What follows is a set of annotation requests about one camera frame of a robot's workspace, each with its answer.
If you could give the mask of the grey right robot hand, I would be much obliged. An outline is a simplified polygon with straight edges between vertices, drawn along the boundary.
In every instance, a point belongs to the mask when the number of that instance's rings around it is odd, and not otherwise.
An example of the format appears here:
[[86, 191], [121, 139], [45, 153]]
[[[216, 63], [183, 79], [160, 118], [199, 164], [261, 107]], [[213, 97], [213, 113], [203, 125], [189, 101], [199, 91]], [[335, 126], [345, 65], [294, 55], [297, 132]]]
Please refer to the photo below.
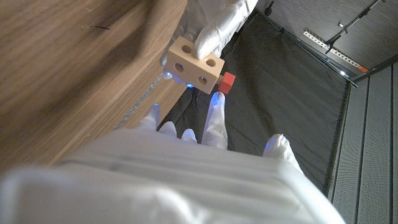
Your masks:
[[50, 167], [1, 178], [2, 223], [343, 223], [275, 134], [261, 156], [229, 151], [225, 97], [210, 101], [201, 142], [158, 126], [153, 105], [133, 129], [95, 139]]

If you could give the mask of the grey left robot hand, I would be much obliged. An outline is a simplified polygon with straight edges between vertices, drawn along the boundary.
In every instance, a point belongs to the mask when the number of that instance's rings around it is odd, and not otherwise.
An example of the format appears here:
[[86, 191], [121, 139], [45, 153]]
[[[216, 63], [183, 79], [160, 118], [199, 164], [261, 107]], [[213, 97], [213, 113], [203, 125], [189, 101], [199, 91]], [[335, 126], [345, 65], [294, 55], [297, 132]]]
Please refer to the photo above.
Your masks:
[[210, 53], [219, 57], [256, 5], [257, 0], [187, 0], [177, 28], [159, 60], [160, 65], [166, 64], [169, 48], [178, 37], [194, 43], [193, 53], [198, 59]]

